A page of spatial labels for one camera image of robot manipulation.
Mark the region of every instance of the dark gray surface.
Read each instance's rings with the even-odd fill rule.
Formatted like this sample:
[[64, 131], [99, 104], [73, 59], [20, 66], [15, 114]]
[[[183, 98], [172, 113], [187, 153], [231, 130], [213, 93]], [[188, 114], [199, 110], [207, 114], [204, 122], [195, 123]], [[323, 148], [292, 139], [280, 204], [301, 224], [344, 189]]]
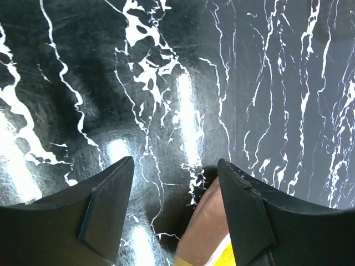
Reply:
[[2, 1], [1, 204], [132, 155], [119, 265], [172, 262], [221, 157], [352, 207], [353, 3]]

